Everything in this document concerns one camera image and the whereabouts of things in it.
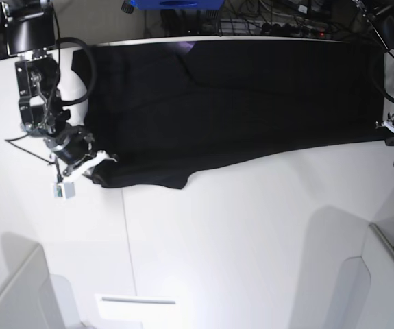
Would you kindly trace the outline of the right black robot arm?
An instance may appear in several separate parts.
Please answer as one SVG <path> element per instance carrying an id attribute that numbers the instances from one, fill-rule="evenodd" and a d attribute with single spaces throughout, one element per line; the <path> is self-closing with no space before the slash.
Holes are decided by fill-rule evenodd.
<path id="1" fill-rule="evenodd" d="M 18 56 L 15 64 L 21 127 L 27 137 L 42 138 L 49 150 L 68 166 L 79 166 L 96 156 L 92 134 L 69 124 L 69 106 L 85 102 L 95 88 L 97 65 L 91 48 L 82 40 L 63 38 L 50 1 L 4 1 L 7 52 Z M 47 52 L 64 43 L 79 45 L 90 65 L 86 92 L 74 100 L 63 100 L 58 90 L 60 59 Z"/>

